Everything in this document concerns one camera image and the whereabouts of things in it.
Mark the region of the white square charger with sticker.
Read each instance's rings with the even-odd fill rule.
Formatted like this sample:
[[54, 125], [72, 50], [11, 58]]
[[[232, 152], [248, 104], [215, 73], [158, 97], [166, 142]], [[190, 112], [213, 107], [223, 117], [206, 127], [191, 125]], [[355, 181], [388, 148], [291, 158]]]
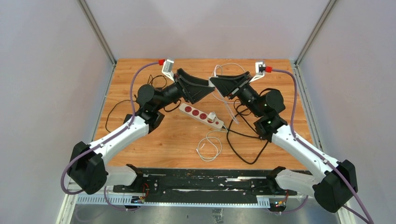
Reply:
[[215, 112], [210, 112], [208, 115], [207, 115], [207, 121], [209, 122], [209, 123], [213, 123], [214, 122], [214, 120], [216, 119], [216, 113]]

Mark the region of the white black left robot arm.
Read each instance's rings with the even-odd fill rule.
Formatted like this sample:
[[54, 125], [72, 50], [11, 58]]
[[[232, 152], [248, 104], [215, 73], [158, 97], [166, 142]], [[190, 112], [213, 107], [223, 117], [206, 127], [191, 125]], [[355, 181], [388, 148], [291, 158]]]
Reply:
[[128, 145], [157, 129], [164, 118], [161, 109], [181, 99], [194, 104], [215, 90], [209, 80], [191, 76], [183, 69], [177, 70], [174, 80], [162, 89], [142, 85], [131, 102], [137, 103], [139, 109], [133, 109], [131, 117], [105, 137], [89, 144], [77, 143], [61, 178], [68, 175], [81, 188], [78, 193], [88, 195], [113, 185], [125, 185], [130, 192], [139, 192], [143, 180], [135, 168], [111, 167], [108, 162]]

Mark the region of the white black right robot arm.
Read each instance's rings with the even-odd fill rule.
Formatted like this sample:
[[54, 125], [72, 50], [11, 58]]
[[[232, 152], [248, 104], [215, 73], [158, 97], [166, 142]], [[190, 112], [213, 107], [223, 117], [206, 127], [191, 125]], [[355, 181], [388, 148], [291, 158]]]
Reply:
[[211, 77], [209, 83], [222, 96], [238, 98], [258, 117], [254, 122], [258, 135], [287, 151], [310, 172], [306, 175], [278, 167], [267, 181], [267, 190], [273, 195], [284, 190], [299, 192], [314, 197], [326, 211], [337, 212], [358, 191], [354, 164], [325, 154], [298, 135], [293, 125], [280, 116], [285, 110], [281, 92], [267, 88], [257, 93], [250, 85], [251, 79], [246, 72], [238, 76]]

